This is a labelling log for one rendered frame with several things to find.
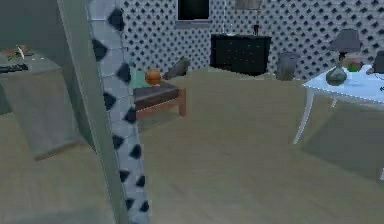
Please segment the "white table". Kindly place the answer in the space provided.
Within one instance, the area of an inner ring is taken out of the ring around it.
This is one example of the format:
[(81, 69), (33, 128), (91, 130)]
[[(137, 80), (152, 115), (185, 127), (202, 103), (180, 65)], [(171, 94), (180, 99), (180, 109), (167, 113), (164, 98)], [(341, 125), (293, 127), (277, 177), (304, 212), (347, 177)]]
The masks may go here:
[(370, 69), (371, 65), (363, 65), (358, 72), (348, 72), (334, 67), (303, 83), (306, 104), (293, 143), (298, 143), (305, 129), (316, 95), (332, 99), (332, 108), (340, 101), (384, 111), (384, 78), (379, 73), (369, 77)]

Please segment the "brown bed with dark cover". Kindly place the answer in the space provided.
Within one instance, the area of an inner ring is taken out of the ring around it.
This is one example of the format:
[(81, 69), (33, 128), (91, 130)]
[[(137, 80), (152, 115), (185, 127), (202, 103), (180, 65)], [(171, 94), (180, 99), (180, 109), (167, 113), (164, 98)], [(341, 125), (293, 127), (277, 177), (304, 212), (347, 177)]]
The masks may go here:
[(143, 119), (163, 110), (178, 108), (181, 117), (186, 116), (186, 89), (167, 82), (159, 86), (137, 88), (133, 91), (136, 118)]

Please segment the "grey shade table lamp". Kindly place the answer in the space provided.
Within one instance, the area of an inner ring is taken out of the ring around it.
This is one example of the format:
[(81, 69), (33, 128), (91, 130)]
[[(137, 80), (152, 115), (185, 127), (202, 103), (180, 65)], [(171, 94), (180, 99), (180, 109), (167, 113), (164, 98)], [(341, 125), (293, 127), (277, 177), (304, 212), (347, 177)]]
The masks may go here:
[(336, 66), (327, 72), (326, 82), (331, 86), (339, 86), (347, 79), (347, 74), (343, 69), (343, 60), (348, 53), (356, 53), (361, 49), (359, 32), (355, 29), (342, 29), (333, 42), (330, 50), (339, 53), (339, 60)]

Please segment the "black chest of drawers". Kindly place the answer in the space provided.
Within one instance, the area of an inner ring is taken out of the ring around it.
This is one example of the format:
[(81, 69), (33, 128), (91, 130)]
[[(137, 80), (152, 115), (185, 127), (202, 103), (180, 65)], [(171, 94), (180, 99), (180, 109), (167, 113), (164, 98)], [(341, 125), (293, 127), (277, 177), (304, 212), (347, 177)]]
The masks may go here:
[(255, 35), (211, 35), (210, 66), (250, 76), (266, 72), (271, 38)]

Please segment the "grey bin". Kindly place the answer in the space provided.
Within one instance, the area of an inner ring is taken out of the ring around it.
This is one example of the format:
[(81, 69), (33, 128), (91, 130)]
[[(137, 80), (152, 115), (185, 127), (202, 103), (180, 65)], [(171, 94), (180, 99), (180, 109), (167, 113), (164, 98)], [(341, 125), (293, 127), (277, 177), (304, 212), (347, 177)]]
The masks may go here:
[(300, 55), (283, 52), (278, 57), (276, 77), (280, 81), (292, 81)]

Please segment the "grey counter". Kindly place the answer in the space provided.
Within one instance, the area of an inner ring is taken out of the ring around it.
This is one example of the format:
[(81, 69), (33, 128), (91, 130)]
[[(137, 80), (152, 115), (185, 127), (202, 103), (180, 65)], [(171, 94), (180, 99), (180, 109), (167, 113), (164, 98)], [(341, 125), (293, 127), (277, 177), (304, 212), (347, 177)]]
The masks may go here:
[(26, 64), (29, 70), (0, 74), (0, 86), (33, 158), (43, 160), (83, 143), (63, 69), (37, 52), (11, 61), (0, 53), (0, 66), (15, 64)]

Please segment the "teal pillow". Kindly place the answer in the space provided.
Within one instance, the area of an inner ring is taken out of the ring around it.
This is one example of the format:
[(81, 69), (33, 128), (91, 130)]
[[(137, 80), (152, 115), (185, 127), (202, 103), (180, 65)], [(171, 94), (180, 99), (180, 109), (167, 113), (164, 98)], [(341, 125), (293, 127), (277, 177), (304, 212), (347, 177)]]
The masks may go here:
[(129, 86), (133, 89), (150, 87), (145, 80), (145, 73), (135, 68), (130, 69), (131, 81)]

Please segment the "dark window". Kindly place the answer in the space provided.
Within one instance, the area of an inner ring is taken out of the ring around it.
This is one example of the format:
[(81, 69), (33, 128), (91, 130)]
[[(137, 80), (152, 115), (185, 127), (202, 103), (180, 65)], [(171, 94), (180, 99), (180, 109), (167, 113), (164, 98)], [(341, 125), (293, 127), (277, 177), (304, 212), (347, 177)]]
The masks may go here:
[(210, 0), (177, 0), (175, 26), (184, 28), (207, 25), (210, 19)]

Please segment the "grey leaning cushion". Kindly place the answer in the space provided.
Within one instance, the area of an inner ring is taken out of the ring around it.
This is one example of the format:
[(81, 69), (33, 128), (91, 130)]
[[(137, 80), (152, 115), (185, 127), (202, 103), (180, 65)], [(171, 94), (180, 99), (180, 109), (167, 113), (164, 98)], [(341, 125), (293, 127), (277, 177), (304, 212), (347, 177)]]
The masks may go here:
[(187, 73), (190, 66), (190, 60), (186, 57), (181, 57), (164, 75), (165, 80), (175, 78), (177, 76), (183, 76)]

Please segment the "orange basketball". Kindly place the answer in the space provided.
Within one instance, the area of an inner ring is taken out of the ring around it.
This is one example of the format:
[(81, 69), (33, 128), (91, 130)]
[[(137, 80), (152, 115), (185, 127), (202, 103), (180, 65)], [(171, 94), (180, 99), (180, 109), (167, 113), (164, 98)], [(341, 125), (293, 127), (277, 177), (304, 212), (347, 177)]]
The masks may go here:
[(161, 82), (161, 74), (157, 69), (149, 69), (145, 72), (145, 80), (148, 84), (154, 86)]

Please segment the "red and green plant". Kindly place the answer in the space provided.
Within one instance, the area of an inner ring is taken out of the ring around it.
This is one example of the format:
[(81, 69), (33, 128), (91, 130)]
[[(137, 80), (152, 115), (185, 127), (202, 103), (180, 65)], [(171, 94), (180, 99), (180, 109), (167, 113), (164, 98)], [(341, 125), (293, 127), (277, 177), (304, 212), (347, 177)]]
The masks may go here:
[(8, 61), (14, 59), (24, 59), (26, 56), (32, 56), (33, 52), (27, 45), (15, 45), (13, 48), (3, 49), (1, 53)]

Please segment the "black keyboard shape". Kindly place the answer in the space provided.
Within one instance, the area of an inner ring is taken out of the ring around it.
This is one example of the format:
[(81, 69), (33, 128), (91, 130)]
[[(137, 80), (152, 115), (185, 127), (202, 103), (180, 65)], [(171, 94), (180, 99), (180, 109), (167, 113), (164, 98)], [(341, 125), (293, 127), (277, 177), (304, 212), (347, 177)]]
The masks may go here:
[(0, 66), (0, 74), (29, 70), (26, 64)]

